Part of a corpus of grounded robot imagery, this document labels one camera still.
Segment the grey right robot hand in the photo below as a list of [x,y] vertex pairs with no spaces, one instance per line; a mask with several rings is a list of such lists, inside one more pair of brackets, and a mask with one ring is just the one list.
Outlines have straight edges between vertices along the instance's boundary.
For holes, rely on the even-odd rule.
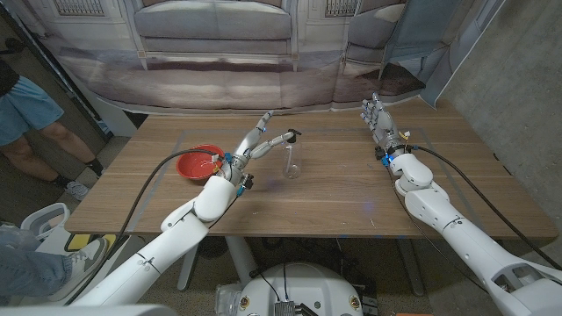
[[405,145],[399,136],[398,127],[385,109],[376,92],[370,100],[363,100],[361,119],[369,127],[372,138],[386,154],[395,158],[405,153]]

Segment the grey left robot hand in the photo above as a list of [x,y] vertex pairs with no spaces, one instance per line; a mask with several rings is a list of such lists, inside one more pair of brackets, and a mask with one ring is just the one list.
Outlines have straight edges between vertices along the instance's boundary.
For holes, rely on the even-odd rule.
[[233,151],[231,162],[226,167],[222,167],[222,177],[227,179],[232,185],[236,186],[240,183],[243,170],[247,166],[250,159],[259,159],[266,155],[273,147],[289,140],[295,141],[301,132],[289,129],[287,133],[283,133],[276,138],[266,140],[259,144],[262,133],[265,132],[265,126],[270,121],[273,111],[266,112],[257,122],[256,126],[250,130],[239,146]]

